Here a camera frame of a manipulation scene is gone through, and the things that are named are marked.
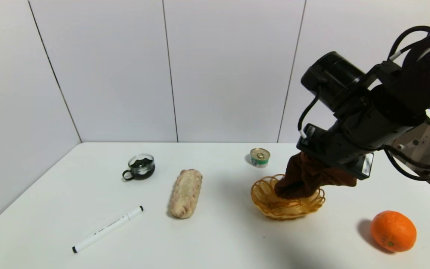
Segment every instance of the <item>brown cloth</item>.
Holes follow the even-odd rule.
[[[356,177],[337,167],[329,167],[300,152],[288,161],[285,177],[275,185],[275,194],[284,199],[311,196],[320,186],[356,186]]]

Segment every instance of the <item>marker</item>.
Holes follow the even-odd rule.
[[[92,245],[92,243],[96,242],[97,240],[101,239],[102,237],[106,236],[108,233],[114,231],[115,229],[121,227],[125,223],[129,222],[135,216],[142,213],[144,211],[144,208],[142,206],[139,206],[137,209],[130,211],[129,213],[126,213],[124,216],[121,216],[118,218],[118,220],[114,221],[113,223],[107,225],[106,227],[100,229],[98,232],[95,232],[94,234],[90,235],[86,239],[84,239],[79,244],[72,247],[72,251],[74,253],[80,252],[84,248]]]

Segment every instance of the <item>bread roll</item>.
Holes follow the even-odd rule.
[[[195,169],[182,170],[170,199],[170,214],[175,218],[190,218],[197,206],[202,186],[202,174]]]

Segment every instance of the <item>wicker basket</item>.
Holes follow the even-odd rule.
[[[300,199],[282,199],[273,191],[278,182],[277,177],[285,175],[278,174],[273,177],[264,177],[251,187],[251,199],[256,207],[268,218],[274,220],[292,220],[314,213],[323,205],[324,191],[318,189],[312,196]]]

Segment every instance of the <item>cup handle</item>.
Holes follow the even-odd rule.
[[[130,174],[130,178],[126,178],[126,177],[125,177],[125,174],[127,174],[127,173],[129,173],[129,174]],[[125,171],[122,173],[122,177],[123,177],[123,179],[125,179],[125,180],[132,180],[132,179],[134,179],[134,176],[132,175],[132,173],[130,172],[130,170],[125,170]]]

